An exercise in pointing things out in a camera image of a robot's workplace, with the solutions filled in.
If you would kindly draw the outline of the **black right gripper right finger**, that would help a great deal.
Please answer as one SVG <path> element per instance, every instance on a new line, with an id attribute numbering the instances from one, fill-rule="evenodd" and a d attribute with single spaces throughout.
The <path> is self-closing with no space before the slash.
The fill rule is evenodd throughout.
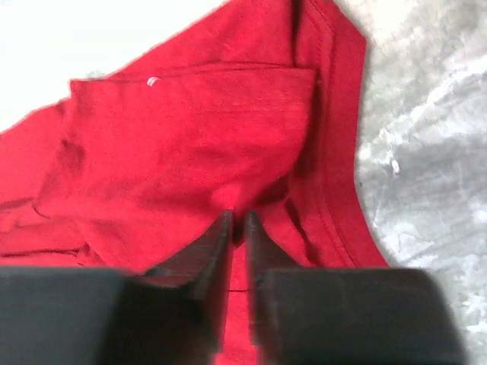
<path id="1" fill-rule="evenodd" d="M 305 268 L 247 217 L 250 315 L 261 364 L 465 364 L 439 286 L 408 268 Z"/>

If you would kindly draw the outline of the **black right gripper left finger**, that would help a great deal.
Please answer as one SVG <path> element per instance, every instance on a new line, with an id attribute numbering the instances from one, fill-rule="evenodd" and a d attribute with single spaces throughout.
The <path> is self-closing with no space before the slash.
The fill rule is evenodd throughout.
<path id="1" fill-rule="evenodd" d="M 221 349 L 233 217 L 141 275 L 1 269 L 3 364 L 210 364 Z"/>

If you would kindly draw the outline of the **bright red t shirt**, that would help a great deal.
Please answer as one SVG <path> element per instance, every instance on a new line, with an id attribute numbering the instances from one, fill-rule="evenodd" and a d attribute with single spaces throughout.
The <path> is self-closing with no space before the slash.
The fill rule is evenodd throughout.
<path id="1" fill-rule="evenodd" d="M 1 269 L 141 275 L 230 211 L 221 349 L 261 364 L 246 222 L 305 268 L 385 268 L 355 191 L 367 41 L 332 1 L 232 1 L 1 135 Z"/>

